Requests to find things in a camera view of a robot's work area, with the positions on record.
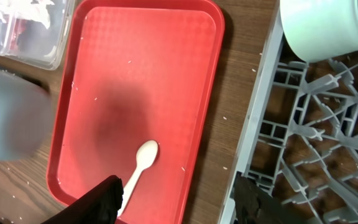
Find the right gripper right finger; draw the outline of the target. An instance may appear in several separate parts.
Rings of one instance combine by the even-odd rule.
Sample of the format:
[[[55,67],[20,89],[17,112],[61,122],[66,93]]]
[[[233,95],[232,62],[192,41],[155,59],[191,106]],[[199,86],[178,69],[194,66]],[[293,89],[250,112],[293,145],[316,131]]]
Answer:
[[[237,176],[234,182],[234,201],[238,224],[304,224],[306,221],[247,177]]]

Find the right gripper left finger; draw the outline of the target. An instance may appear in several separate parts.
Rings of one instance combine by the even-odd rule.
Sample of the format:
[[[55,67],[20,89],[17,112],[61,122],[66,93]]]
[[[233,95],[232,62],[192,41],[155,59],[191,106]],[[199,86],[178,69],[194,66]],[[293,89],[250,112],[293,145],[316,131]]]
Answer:
[[[115,224],[123,193],[122,180],[111,175],[42,224]]]

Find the white plastic spoon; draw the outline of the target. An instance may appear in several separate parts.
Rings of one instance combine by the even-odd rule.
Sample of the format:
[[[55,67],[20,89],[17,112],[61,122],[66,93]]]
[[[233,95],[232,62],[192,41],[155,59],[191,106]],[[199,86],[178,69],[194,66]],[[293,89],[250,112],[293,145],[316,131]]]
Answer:
[[[155,161],[158,154],[158,142],[149,140],[138,149],[136,154],[136,168],[132,173],[127,184],[124,186],[124,193],[122,196],[122,205],[118,210],[117,215],[120,217],[129,203],[131,195],[136,187],[136,184],[144,170],[148,169]]]

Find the blue bowl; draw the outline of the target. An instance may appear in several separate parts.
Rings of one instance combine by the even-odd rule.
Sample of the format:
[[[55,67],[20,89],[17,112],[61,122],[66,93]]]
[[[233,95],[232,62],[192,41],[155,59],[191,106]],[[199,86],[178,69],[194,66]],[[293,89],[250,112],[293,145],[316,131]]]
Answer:
[[[0,70],[0,161],[33,155],[51,124],[52,102],[48,92]]]

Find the green bowl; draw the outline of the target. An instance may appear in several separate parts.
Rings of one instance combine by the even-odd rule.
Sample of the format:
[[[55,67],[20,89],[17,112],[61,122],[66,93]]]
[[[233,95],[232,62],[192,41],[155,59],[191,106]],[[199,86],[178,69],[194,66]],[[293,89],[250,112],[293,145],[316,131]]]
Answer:
[[[290,48],[306,62],[358,51],[358,0],[280,0],[280,17]]]

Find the red snack wrapper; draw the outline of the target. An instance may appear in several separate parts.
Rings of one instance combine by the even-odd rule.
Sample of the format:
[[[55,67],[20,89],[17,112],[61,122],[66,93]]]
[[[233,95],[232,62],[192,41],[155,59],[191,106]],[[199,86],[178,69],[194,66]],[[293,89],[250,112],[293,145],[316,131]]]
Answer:
[[[10,41],[9,55],[23,54],[25,51],[25,35],[28,27],[28,20],[17,19]]]

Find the white napkin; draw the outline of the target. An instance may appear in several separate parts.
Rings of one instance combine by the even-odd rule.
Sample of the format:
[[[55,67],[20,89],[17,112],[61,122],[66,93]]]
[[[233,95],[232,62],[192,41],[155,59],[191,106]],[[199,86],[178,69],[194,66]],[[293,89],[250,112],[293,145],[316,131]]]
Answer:
[[[17,19],[40,22],[49,29],[50,14],[47,6],[54,4],[51,0],[0,0],[0,20],[6,23],[8,16],[14,16]]]

